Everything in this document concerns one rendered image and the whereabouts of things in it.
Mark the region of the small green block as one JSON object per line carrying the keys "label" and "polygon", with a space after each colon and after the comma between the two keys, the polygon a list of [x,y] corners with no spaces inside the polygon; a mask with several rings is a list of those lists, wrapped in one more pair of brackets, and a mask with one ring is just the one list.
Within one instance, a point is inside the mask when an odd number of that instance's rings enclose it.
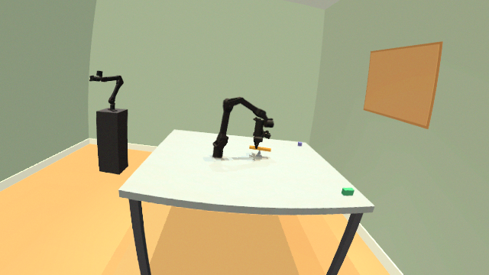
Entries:
{"label": "small green block", "polygon": [[354,191],[355,190],[353,188],[342,188],[342,195],[343,196],[353,196]]}

